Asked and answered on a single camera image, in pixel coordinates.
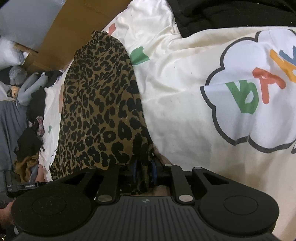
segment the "black fabric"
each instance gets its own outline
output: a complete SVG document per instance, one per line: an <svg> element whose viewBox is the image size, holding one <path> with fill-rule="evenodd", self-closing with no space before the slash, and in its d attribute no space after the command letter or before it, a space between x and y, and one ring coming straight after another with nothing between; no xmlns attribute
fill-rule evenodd
<svg viewBox="0 0 296 241"><path fill-rule="evenodd" d="M2 228L1 223L0 223L0 234L6 234L6 230Z"/></svg>
<svg viewBox="0 0 296 241"><path fill-rule="evenodd" d="M32 120L32 121L31 121L31 123L33 123L33 125L31 126L31 128L37 134L37 132L39 130L39 123L36 119Z"/></svg>
<svg viewBox="0 0 296 241"><path fill-rule="evenodd" d="M14 151L17 155L17 161L22 162L26 157L35 155L42 144L34 130L31 127L27 127L17 140L18 147Z"/></svg>
<svg viewBox="0 0 296 241"><path fill-rule="evenodd" d="M214 28L296 26L295 2L168 0L182 37Z"/></svg>
<svg viewBox="0 0 296 241"><path fill-rule="evenodd" d="M10 85L9 71L12 67L0 70L0 81L6 85Z"/></svg>
<svg viewBox="0 0 296 241"><path fill-rule="evenodd" d="M3 231L0 232L0 234L2 234L2 236L0 235L0 239L1 237L3 237L5 241L13 241L14 238L17 236L14 231L14 225L6 225L3 228Z"/></svg>
<svg viewBox="0 0 296 241"><path fill-rule="evenodd" d="M31 94L31 96L32 99L30 101L26 114L28 120L34 123L37 116L44 116L46 93L42 86L40 86L40 88L36 92Z"/></svg>
<svg viewBox="0 0 296 241"><path fill-rule="evenodd" d="M0 8L4 6L5 3L7 3L8 0L0 0Z"/></svg>
<svg viewBox="0 0 296 241"><path fill-rule="evenodd" d="M48 77L48 81L45 85L46 88L51 87L63 73L58 70L46 71L45 75Z"/></svg>

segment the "white bedsheet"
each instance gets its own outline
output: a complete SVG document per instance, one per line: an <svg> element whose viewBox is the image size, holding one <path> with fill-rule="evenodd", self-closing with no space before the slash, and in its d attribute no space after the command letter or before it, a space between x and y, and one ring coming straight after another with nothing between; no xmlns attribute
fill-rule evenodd
<svg viewBox="0 0 296 241"><path fill-rule="evenodd" d="M39 164L43 166L44 176L47 182L52 181L50 166L54 161L59 141L59 125L61 122L61 114L59 113L59 94L71 64L72 62L54 85L44 89L46 92L43 120L45 132L42 137L44 151L39 151Z"/></svg>
<svg viewBox="0 0 296 241"><path fill-rule="evenodd" d="M296 33L242 27L182 38L165 0L132 1L104 31L131 56L160 153L184 170L202 166L271 195L280 207L274 234L292 241Z"/></svg>

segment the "cardboard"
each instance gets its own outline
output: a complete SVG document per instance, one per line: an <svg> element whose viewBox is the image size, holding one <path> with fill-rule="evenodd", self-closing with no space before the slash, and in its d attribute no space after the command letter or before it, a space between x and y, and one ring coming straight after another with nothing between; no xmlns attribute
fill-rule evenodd
<svg viewBox="0 0 296 241"><path fill-rule="evenodd" d="M32 74L33 72L28 71L28 69L33 64L33 62L36 60L38 53L35 50L32 50L32 49L30 49L24 45L21 45L19 43L15 43L14 48L19 49L20 51L29 53L24 64L22 65L22 68L26 69L28 74Z"/></svg>
<svg viewBox="0 0 296 241"><path fill-rule="evenodd" d="M62 69L73 59L75 51L91 39L91 33L102 30L130 1L67 0L28 72Z"/></svg>

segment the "cloud outline print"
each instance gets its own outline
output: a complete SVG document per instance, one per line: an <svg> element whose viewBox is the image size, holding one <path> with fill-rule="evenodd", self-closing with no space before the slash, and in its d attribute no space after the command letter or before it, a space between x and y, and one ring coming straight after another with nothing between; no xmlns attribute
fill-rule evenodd
<svg viewBox="0 0 296 241"><path fill-rule="evenodd" d="M295 36L296 36L296 32L294 32L293 30L291 29L288 29L290 30ZM223 51L223 53L221 54L220 56L220 67L215 69L207 78L206 80L206 83L205 83L205 86L208 86L210 84L210 81L211 79L219 72L225 70L225 66L224 66L224 57L227 53L227 51L235 44L239 43L239 42L242 42L242 41L245 41L245 40L251 40L253 42L256 42L258 43L258 38L259 38L259 35L262 31L259 31L256 33L255 35L255 38L253 37L243 37L243 38L240 38L240 39L237 39L236 41L232 42L230 45L228 45L225 50ZM218 131L219 135L225 140L227 141L229 144L233 145L233 146L236 146L238 144L241 144L241 143L245 143L245 142L248 142L253 148L255 148L256 150L260 151L260 152L263 152L263 153L272 153L272 152L275 152L275 151L278 151L278 150L285 150L285 149L288 149L290 148L293 143L296 141L296 138L290 142L290 143L285 143L285 144L281 144L281 145L278 145L276 147L273 147L273 148L265 148L265 147L262 147L260 146L259 144L257 144L254 140L252 140L252 138L250 137L250 133L248 136L244 136L244 137L240 137L238 138L237 140L233 140L232 138L230 138L223 130L222 128L220 127L219 123L218 123L218 120L217 120L217 115L216 115L216 106L209 100L209 98L207 97L206 95L206 92L205 92L205 89L204 89L204 86L201 86L200 87L200 92L201 92L201 95L203 97L203 99L205 100L205 102L207 103L207 105L211 108L212 110L212 119L213 119L213 122L214 122L214 126L216 128L216 130ZM296 153L296 144L294 146L294 148L292 149L291 151L292 154Z"/></svg>

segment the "orange letter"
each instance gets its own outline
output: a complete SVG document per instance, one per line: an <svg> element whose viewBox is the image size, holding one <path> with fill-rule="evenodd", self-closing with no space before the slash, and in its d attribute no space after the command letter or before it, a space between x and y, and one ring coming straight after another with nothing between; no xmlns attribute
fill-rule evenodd
<svg viewBox="0 0 296 241"><path fill-rule="evenodd" d="M269 103L269 91L268 85L276 83L281 89L286 87L286 82L279 76L269 73L268 71L260 68L253 70L254 78L258 78L261 84L262 101L264 104Z"/></svg>
<svg viewBox="0 0 296 241"><path fill-rule="evenodd" d="M296 66L289 63L288 61L286 61L284 59L281 59L274 50L270 50L269 56L286 73L289 80L296 83L296 76L293 73L293 70L296 70Z"/></svg>

